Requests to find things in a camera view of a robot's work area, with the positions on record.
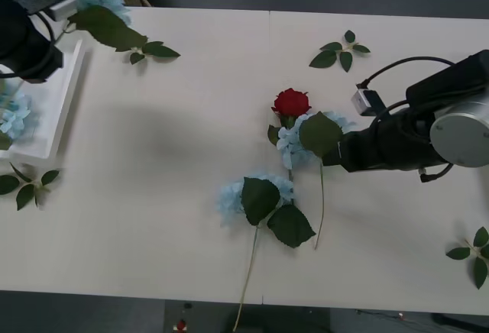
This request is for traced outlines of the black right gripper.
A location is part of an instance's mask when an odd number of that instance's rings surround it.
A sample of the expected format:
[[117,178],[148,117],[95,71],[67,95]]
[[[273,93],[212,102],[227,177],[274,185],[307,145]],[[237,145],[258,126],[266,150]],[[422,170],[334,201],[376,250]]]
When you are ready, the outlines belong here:
[[387,165],[381,154],[379,133],[386,123],[385,120],[374,120],[362,131],[344,134],[322,157],[322,165],[341,166],[349,173],[385,170]]

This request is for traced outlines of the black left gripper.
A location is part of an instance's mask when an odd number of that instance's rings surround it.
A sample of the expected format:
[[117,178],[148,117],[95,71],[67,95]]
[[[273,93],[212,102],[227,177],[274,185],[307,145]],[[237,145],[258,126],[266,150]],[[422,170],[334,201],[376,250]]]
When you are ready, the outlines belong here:
[[1,65],[46,66],[52,56],[49,40],[15,0],[1,0]]

